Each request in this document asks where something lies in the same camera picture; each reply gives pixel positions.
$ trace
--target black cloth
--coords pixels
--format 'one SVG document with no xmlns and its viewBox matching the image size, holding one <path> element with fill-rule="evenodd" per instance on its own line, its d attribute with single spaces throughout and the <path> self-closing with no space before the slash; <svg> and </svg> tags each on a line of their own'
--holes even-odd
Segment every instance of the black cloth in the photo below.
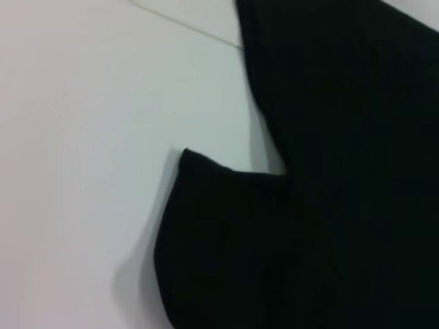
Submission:
<svg viewBox="0 0 439 329">
<path fill-rule="evenodd" d="M 287 175 L 183 153 L 155 250 L 175 329 L 439 328 L 439 34 L 373 0 L 237 8 Z"/>
</svg>

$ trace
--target white surface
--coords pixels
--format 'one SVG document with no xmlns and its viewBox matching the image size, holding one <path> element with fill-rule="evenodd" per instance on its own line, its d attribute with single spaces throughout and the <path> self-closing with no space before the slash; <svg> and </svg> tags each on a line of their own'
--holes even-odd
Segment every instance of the white surface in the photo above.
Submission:
<svg viewBox="0 0 439 329">
<path fill-rule="evenodd" d="M 134 2 L 234 45 L 241 44 L 235 0 L 134 0 Z"/>
<path fill-rule="evenodd" d="M 264 138 L 237 49 L 125 0 L 0 1 L 0 328 L 169 329 L 178 151 L 267 171 Z"/>
<path fill-rule="evenodd" d="M 438 0 L 385 0 L 385 2 L 435 30 L 439 30 Z"/>
</svg>

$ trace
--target black sleeve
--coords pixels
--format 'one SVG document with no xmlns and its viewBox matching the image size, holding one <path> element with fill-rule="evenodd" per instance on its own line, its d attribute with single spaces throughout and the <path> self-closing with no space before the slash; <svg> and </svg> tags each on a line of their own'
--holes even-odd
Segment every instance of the black sleeve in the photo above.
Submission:
<svg viewBox="0 0 439 329">
<path fill-rule="evenodd" d="M 155 250 L 177 329 L 265 328 L 261 285 L 282 241 L 288 177 L 238 173 L 186 150 Z"/>
</svg>

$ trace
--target white wall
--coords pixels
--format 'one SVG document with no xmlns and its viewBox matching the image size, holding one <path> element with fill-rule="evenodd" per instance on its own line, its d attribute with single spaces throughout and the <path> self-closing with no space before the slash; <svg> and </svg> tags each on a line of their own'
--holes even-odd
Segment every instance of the white wall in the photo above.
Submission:
<svg viewBox="0 0 439 329">
<path fill-rule="evenodd" d="M 133 0 L 133 2 L 234 46 L 241 45 L 235 0 Z"/>
<path fill-rule="evenodd" d="M 0 1 L 0 328 L 168 329 L 151 245 L 184 147 L 276 166 L 236 48 L 125 0 Z"/>
</svg>

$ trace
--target black fabric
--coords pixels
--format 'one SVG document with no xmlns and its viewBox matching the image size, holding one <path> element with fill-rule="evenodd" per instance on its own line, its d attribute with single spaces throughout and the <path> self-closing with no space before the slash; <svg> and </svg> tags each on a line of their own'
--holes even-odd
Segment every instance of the black fabric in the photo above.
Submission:
<svg viewBox="0 0 439 329">
<path fill-rule="evenodd" d="M 237 8 L 288 174 L 183 154 L 155 251 L 170 321 L 439 328 L 439 34 L 373 0 Z"/>
</svg>

